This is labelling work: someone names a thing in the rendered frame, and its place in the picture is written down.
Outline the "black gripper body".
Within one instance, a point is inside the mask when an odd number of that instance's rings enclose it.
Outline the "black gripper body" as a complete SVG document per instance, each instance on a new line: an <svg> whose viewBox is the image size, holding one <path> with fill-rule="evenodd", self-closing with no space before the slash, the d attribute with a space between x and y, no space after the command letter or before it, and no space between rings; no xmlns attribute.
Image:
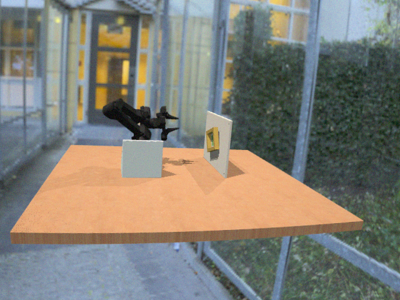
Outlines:
<svg viewBox="0 0 400 300"><path fill-rule="evenodd" d="M167 116L167 114L166 114L166 106L162 106L162 107L160 108L160 113L162 113L162 115L165 116L165 118L166 118L166 116ZM162 140L162 141L166 141L168 129L165 128L165 125L164 125L163 127L155 127L155 124L156 124L156 121L154 120L155 117L154 117L154 118L151 118L151 119L152 119L151 128L153 128L153 129L154 129L154 128L162 129L161 140Z"/></svg>

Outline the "yellow picture frame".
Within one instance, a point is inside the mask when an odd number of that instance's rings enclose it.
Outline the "yellow picture frame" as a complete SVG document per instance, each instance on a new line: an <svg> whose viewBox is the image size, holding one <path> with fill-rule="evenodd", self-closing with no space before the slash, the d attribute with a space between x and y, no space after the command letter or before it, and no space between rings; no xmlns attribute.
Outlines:
<svg viewBox="0 0 400 300"><path fill-rule="evenodd" d="M207 152L219 149L218 127L213 127L206 131Z"/></svg>

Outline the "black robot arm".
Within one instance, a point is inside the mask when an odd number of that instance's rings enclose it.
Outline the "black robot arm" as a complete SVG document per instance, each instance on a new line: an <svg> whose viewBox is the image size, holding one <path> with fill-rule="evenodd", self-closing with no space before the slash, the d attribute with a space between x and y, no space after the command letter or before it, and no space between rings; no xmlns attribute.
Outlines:
<svg viewBox="0 0 400 300"><path fill-rule="evenodd" d="M132 140L149 140L151 138L151 109L141 106L140 109L134 109L122 99L115 100L103 107L103 114L109 119L114 119L126 126L134 136ZM163 128L166 124L165 116L162 112L156 113L155 127ZM140 123L140 126L138 125Z"/></svg>

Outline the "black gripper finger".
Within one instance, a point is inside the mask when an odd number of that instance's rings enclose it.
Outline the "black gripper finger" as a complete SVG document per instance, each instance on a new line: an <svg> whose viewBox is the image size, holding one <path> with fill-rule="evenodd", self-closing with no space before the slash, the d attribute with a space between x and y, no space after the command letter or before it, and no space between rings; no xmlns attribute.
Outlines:
<svg viewBox="0 0 400 300"><path fill-rule="evenodd" d="M168 112L166 112L166 114L167 114L166 119L179 119L178 117L174 117L174 116L168 114Z"/></svg>
<svg viewBox="0 0 400 300"><path fill-rule="evenodd" d="M171 131L177 130L179 129L179 127L174 127L174 128L167 128L167 135L168 133L170 133Z"/></svg>

